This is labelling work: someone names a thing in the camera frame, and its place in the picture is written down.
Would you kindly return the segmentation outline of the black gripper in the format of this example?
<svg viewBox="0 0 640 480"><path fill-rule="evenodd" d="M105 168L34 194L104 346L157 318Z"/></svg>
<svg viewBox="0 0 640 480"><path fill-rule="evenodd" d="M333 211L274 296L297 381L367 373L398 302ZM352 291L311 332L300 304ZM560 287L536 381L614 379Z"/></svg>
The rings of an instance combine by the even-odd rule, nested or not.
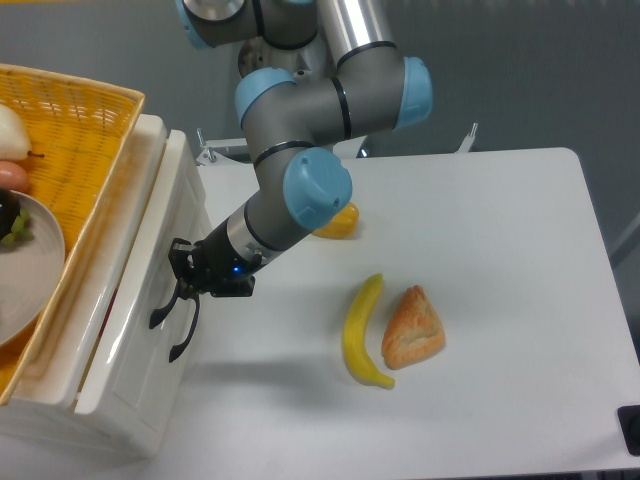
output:
<svg viewBox="0 0 640 480"><path fill-rule="evenodd" d="M228 221L216 227L204 240L191 243L174 238L168 253L176 279L171 299L247 298L253 295L254 273L262 268L257 252L242 257L231 245Z"/></svg>

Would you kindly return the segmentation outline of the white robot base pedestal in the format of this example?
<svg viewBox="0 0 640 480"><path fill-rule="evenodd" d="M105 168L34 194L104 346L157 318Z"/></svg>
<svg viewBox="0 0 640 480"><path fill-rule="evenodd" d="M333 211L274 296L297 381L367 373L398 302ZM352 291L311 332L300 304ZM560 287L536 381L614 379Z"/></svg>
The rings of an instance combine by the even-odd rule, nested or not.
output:
<svg viewBox="0 0 640 480"><path fill-rule="evenodd" d="M309 83L335 72L335 63L330 53L329 43L323 31L300 50L280 50L269 45L262 38L247 40L238 55L238 70L244 78L259 67L283 67L289 70L299 83ZM211 166L216 163L236 161L251 162L246 140L204 140L202 130L196 130L201 152L196 157L197 166Z"/></svg>

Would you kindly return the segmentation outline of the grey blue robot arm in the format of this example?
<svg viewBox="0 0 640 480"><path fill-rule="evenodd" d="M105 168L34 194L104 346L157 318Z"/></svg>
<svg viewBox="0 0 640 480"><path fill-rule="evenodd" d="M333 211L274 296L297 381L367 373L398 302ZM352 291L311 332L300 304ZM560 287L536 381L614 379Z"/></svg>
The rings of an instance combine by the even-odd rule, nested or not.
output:
<svg viewBox="0 0 640 480"><path fill-rule="evenodd" d="M423 121L433 105L429 72L401 55L378 1L181 1L192 41L218 46L259 37L300 52L326 40L335 64L312 80L282 67L246 75L235 93L258 191L205 239L176 240L170 261L182 299L248 296L253 276L350 200L337 142Z"/></svg>

